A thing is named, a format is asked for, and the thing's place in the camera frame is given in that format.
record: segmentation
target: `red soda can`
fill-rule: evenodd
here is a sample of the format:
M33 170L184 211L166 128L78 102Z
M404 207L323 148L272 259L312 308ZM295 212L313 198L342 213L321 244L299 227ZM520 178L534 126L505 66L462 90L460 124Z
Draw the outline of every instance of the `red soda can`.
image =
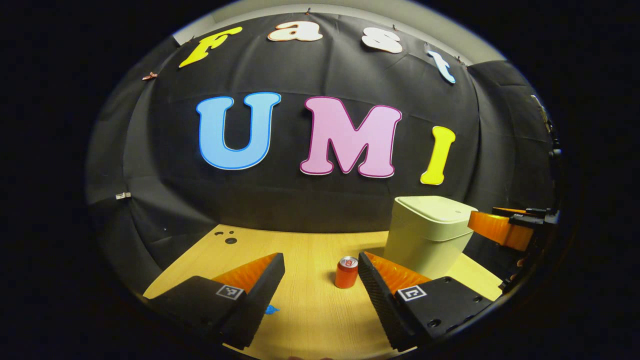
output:
M356 283L358 278L358 259L345 256L338 262L335 271L335 285L340 289L348 289Z

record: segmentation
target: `orange soft finger pad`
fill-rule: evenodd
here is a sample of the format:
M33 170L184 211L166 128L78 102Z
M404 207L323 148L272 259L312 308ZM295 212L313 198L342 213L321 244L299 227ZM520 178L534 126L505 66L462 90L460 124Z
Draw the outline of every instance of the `orange soft finger pad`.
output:
M431 281L428 277L418 274L413 270L409 270L404 266L393 263L385 258L375 256L374 254L366 251L364 253L367 255L369 260L371 260L371 264L376 268L393 295L396 294L398 289L405 289L410 286Z
M260 279L260 276L264 272L264 269L269 266L271 260L273 260L276 255L277 252L274 252L271 255L253 260L250 263L241 265L233 270L225 272L222 275L216 276L211 280L221 282L225 285L244 289L247 293L249 293L253 288L253 285L255 285L255 282Z
M502 246L519 251L527 249L529 240L531 240L531 236L533 235L533 229L509 224L508 217L478 211L471 211L467 226L469 229Z

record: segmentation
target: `letter m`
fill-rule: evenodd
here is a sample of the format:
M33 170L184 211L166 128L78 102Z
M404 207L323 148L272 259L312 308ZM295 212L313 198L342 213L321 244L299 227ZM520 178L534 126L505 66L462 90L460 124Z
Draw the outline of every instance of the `letter m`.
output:
M353 126L351 118L339 99L310 97L305 107L313 113L309 156L300 163L300 170L309 175L326 175L333 171L329 161L329 143L333 146L343 173L351 171L360 154L367 148L367 156L358 172L367 177L390 177L396 124L402 113L389 106L376 105L367 114L360 127Z

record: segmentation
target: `table surface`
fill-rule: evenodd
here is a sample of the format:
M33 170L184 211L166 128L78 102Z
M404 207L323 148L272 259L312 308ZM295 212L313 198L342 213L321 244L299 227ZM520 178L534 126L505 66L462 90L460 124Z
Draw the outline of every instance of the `table surface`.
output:
M400 353L389 345L360 278L350 289L333 284L340 258L357 258L361 251L381 256L387 233L281 233L218 225L173 262L143 296L152 299L191 276L212 279L281 252L285 274L271 299L279 311L264 315L251 346L241 352L263 360L388 359ZM227 238L237 242L227 244ZM447 275L490 300L501 294L501 280L464 254Z

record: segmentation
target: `letter u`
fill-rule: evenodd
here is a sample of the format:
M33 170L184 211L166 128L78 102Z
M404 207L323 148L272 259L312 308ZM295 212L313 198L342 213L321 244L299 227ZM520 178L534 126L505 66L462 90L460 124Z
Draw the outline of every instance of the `letter u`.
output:
M225 144L225 118L234 100L219 96L200 102L196 111L200 114L200 154L204 160L223 170L242 170L262 161L271 141L271 112L281 98L274 92L256 92L244 98L251 107L251 135L249 144L239 150Z

